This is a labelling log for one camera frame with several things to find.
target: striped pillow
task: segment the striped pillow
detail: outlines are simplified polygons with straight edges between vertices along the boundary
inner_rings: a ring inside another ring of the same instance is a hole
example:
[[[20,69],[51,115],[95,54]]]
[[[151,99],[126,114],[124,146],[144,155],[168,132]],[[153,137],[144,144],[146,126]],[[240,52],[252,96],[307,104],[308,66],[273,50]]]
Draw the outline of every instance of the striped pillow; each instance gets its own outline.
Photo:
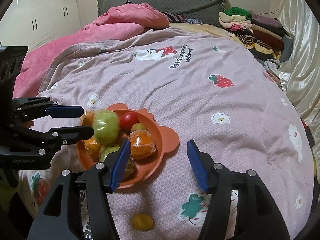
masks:
[[[183,15],[179,15],[179,14],[175,14],[175,13],[168,13],[168,12],[162,12],[162,13],[166,15],[169,22],[171,22],[171,23],[179,23],[185,19],[185,17]]]

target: pink comforter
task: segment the pink comforter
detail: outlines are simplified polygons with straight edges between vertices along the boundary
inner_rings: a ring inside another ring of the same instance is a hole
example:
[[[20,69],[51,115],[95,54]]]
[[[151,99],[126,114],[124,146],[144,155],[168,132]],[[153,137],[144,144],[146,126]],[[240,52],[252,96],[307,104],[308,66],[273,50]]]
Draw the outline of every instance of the pink comforter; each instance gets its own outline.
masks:
[[[146,3],[110,8],[79,32],[58,38],[28,53],[15,83],[13,98],[36,96],[53,60],[74,44],[124,41],[143,33],[146,27],[164,29],[168,26],[167,17]]]

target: curtain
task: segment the curtain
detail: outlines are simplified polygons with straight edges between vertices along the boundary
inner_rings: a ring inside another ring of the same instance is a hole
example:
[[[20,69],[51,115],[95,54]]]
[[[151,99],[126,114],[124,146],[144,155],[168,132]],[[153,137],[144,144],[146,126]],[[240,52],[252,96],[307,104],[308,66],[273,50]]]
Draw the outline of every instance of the curtain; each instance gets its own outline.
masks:
[[[319,23],[304,0],[282,0],[279,21],[294,38],[292,55],[279,68],[280,80],[287,97],[314,136],[313,153],[320,182]]]

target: gray quilted headboard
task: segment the gray quilted headboard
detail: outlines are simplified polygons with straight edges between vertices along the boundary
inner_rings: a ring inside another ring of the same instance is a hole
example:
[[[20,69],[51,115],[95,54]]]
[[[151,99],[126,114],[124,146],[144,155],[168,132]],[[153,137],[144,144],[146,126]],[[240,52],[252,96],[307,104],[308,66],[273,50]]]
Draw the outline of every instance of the gray quilted headboard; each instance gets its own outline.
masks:
[[[98,0],[99,16],[111,7],[125,4],[127,0]],[[158,11],[198,18],[204,24],[220,27],[219,12],[224,10],[226,0],[129,0],[134,3],[148,3]]]

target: plastic bowl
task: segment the plastic bowl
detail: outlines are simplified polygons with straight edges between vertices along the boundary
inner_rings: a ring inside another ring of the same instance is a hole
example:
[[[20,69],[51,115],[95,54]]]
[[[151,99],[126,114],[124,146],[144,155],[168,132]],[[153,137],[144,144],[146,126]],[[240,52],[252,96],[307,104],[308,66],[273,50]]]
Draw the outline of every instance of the plastic bowl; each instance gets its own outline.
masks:
[[[159,126],[154,120],[154,116],[148,113],[147,109],[131,110],[125,104],[114,104],[107,108],[107,110],[114,111],[121,118],[127,112],[136,113],[139,122],[143,123],[147,130],[152,135],[156,144],[156,152],[146,159],[141,161],[133,161],[135,171],[130,175],[127,180],[121,182],[119,188],[128,188],[134,186],[139,181],[149,178],[159,167],[164,154],[172,153],[179,147],[179,136],[169,127]],[[90,169],[95,162],[84,150],[82,141],[77,143],[77,152],[79,161],[84,170]]]

